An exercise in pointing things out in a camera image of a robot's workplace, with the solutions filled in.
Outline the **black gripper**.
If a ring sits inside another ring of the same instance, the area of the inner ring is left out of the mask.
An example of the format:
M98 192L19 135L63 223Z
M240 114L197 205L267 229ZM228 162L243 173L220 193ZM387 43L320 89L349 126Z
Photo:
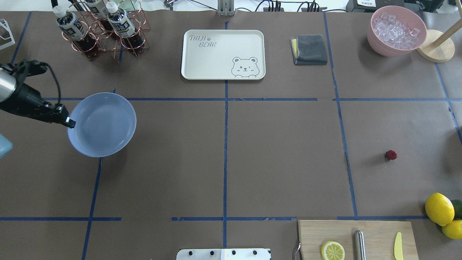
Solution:
M40 92L22 84L17 87L13 94L0 104L1 110L22 117L28 117L40 121L53 121L54 106L43 100ZM70 114L63 104L57 104L54 109L54 123L73 129L76 122L70 118Z

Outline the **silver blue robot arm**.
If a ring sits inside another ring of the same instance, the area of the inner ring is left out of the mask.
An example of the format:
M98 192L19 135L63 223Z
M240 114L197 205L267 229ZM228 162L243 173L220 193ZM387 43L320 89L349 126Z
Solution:
M70 118L61 99L54 105L41 97L38 90L1 69L1 110L20 117L45 123L56 123L73 129L76 122Z

